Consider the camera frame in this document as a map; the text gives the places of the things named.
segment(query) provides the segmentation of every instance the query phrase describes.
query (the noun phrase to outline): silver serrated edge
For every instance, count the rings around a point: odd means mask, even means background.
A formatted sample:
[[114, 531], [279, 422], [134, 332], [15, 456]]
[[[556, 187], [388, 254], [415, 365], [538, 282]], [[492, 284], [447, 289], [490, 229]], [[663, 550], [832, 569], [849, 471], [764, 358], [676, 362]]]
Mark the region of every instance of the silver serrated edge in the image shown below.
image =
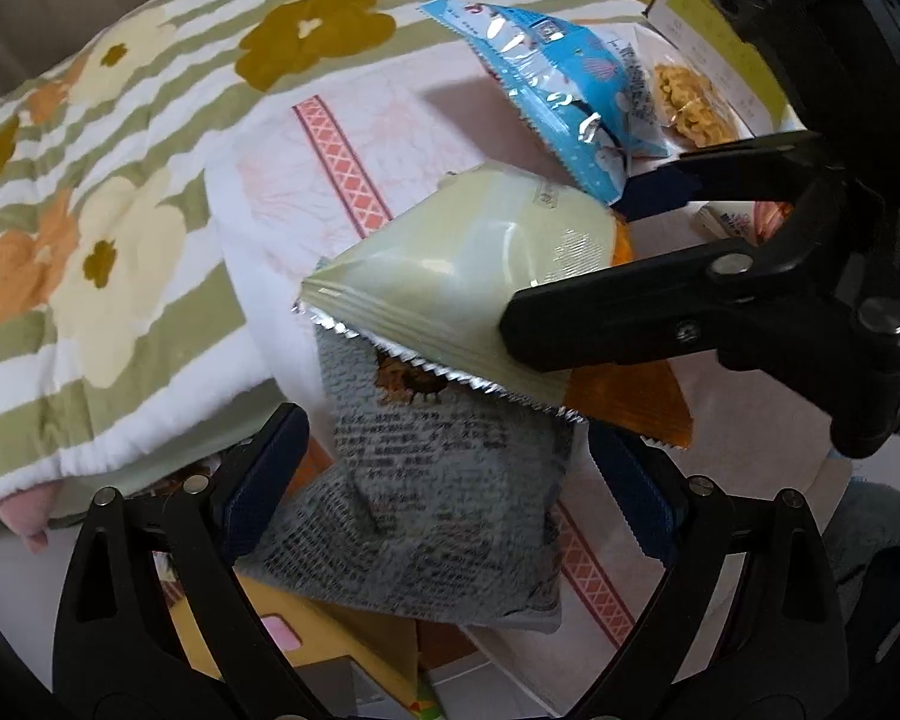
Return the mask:
[[569, 409], [565, 406], [550, 406], [546, 403], [541, 403], [528, 395], [519, 394], [519, 392], [507, 389], [505, 386], [500, 386], [490, 380], [482, 379], [480, 376], [474, 376], [472, 373], [467, 373], [464, 370], [457, 370], [456, 368], [447, 367], [446, 365], [439, 365], [437, 362], [431, 362], [425, 357], [420, 357], [418, 352], [413, 351], [413, 349], [410, 349], [407, 346], [403, 346], [401, 343], [396, 343], [395, 341], [390, 341], [388, 338], [381, 338], [376, 333], [371, 333], [370, 331], [351, 327], [343, 322], [338, 322], [323, 309], [319, 309], [310, 303], [304, 303], [302, 300], [298, 300], [293, 305], [293, 310], [297, 314], [303, 314], [303, 316], [307, 317], [313, 324], [322, 327], [324, 330], [332, 330], [338, 335], [346, 338], [364, 338], [376, 348], [389, 354], [389, 356], [395, 357], [402, 362], [408, 362], [409, 365], [418, 367], [420, 370], [426, 370], [428, 373], [442, 376], [442, 378], [447, 379], [448, 381], [465, 384], [471, 389], [475, 389], [477, 392], [484, 392], [488, 395], [503, 397], [506, 400], [518, 403], [521, 406], [529, 406], [539, 412], [552, 413], [554, 416], [561, 416], [570, 422], [586, 422], [586, 417], [577, 410]]

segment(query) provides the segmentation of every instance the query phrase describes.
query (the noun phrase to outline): striped blanket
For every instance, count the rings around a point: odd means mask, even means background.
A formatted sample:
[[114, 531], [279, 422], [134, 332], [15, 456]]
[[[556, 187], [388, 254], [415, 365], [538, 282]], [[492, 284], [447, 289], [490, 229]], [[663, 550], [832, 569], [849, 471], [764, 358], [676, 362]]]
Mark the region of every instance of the striped blanket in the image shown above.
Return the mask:
[[[274, 376], [204, 169], [272, 111], [316, 127], [324, 82], [452, 41], [421, 1], [151, 0], [0, 100], [0, 502], [132, 464]], [[647, 0], [484, 1], [613, 23]]]

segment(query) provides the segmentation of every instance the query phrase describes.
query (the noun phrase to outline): orange package corner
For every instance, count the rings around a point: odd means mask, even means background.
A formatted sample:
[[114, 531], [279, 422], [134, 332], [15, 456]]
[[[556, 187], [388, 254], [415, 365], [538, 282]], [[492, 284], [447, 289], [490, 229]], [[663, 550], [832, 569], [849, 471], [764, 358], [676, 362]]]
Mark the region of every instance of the orange package corner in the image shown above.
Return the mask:
[[[632, 261], [634, 245], [624, 221], [618, 218], [610, 266]], [[576, 368], [570, 374], [563, 405], [681, 449], [687, 449], [693, 440], [690, 409], [666, 360]]]

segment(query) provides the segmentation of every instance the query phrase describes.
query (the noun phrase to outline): flower center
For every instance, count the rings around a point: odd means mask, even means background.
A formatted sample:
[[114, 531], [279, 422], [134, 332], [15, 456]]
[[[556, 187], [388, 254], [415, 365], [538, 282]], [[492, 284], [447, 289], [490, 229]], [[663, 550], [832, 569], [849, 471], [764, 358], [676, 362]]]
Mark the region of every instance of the flower center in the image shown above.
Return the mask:
[[53, 256], [53, 252], [50, 250], [50, 247], [40, 247], [36, 252], [36, 256], [34, 257], [34, 262], [38, 265], [49, 265], [50, 257]]
[[323, 19], [304, 19], [296, 26], [296, 36], [303, 40], [322, 23]]
[[113, 241], [98, 241], [83, 261], [83, 277], [92, 281], [98, 290], [102, 290], [110, 280], [110, 272], [116, 261], [117, 250]]
[[127, 56], [127, 44], [117, 43], [106, 50], [103, 59], [100, 60], [101, 66], [112, 68], [117, 62]]

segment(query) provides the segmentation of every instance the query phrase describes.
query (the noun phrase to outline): pink object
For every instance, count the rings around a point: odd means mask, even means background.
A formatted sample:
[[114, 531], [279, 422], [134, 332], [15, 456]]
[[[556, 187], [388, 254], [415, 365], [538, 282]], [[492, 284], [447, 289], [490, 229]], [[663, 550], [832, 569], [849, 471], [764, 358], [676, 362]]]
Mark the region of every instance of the pink object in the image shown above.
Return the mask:
[[261, 617], [260, 621], [264, 624], [266, 632], [271, 635], [271, 639], [274, 640], [274, 644], [280, 648], [281, 652], [292, 652], [303, 646], [300, 637], [296, 635], [293, 628], [279, 614], [268, 614], [266, 617]]
[[63, 480], [36, 485], [7, 495], [0, 502], [0, 521], [21, 539], [34, 555], [47, 546], [47, 522]]

